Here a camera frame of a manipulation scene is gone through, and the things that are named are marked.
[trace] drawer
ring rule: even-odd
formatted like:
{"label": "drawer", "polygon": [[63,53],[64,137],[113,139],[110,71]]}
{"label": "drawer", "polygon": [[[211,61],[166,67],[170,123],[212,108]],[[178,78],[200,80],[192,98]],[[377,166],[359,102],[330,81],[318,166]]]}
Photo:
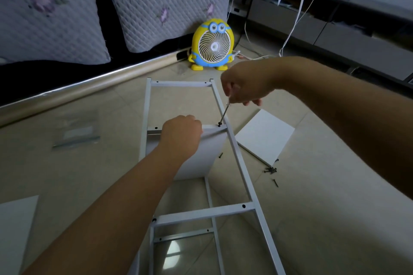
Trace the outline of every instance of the drawer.
{"label": "drawer", "polygon": [[349,27],[327,23],[315,45],[404,81],[413,73],[413,53]]}
{"label": "drawer", "polygon": [[[264,0],[252,0],[251,9],[248,14],[249,20],[287,35],[291,32],[296,17],[296,11],[279,7],[276,4]],[[291,36],[313,45],[324,26],[324,21],[305,15],[300,22],[297,23]]]}

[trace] green leaf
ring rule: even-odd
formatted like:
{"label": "green leaf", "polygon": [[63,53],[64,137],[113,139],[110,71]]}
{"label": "green leaf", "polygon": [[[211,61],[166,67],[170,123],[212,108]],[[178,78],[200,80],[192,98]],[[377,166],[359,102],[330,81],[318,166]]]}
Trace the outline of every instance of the green leaf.
{"label": "green leaf", "polygon": [[54,3],[60,6],[69,3],[69,0],[54,0]]}

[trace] person's right arm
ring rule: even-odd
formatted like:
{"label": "person's right arm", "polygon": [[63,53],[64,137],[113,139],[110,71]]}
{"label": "person's right arm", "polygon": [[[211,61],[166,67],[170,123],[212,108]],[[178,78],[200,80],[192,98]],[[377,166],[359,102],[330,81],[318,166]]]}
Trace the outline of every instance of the person's right arm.
{"label": "person's right arm", "polygon": [[295,95],[413,199],[413,100],[300,57],[241,62],[225,71],[221,82],[231,103],[261,105],[274,89]]}

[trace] hand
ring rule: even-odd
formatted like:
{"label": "hand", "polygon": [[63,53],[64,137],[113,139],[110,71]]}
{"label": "hand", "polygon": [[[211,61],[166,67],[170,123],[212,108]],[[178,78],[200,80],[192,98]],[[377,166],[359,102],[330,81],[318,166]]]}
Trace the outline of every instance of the hand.
{"label": "hand", "polygon": [[179,115],[163,124],[159,146],[165,154],[184,163],[197,151],[202,124],[193,115]]}
{"label": "hand", "polygon": [[222,88],[230,103],[248,105],[252,100],[261,106],[261,98],[280,87],[285,78],[284,66],[288,66],[292,58],[295,57],[239,62],[222,73]]}

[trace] white board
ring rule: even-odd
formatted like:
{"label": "white board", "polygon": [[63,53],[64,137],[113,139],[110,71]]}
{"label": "white board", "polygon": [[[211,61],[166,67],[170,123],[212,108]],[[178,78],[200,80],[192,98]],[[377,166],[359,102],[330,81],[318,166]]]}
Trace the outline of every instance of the white board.
{"label": "white board", "polygon": [[18,275],[39,196],[0,204],[0,275]]}
{"label": "white board", "polygon": [[245,150],[273,166],[293,132],[294,127],[261,109],[235,139]]}
{"label": "white board", "polygon": [[[202,129],[204,132],[201,135],[197,152],[182,164],[174,180],[198,179],[208,176],[215,159],[222,152],[222,147],[227,139],[226,126],[203,125]],[[152,152],[161,139],[161,131],[157,132],[157,134],[147,135],[146,155]]]}

